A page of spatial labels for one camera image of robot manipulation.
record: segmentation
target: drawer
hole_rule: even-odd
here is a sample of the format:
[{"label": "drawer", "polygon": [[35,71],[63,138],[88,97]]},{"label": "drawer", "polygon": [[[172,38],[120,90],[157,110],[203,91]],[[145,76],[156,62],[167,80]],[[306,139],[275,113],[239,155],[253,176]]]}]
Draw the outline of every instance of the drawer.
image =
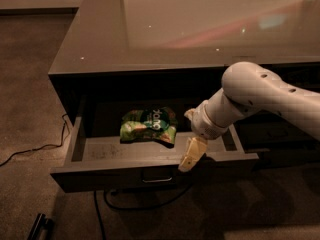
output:
[{"label": "drawer", "polygon": [[[52,168],[51,176],[65,192],[102,189],[132,189],[184,184],[196,172],[181,173],[178,165],[188,138],[195,136],[184,112],[201,101],[192,99],[112,101],[83,97],[72,129],[62,167]],[[173,147],[157,142],[120,142],[122,116],[132,109],[168,106],[177,115],[178,131]],[[257,159],[245,154],[233,126],[216,140],[199,166],[208,162]]]}]

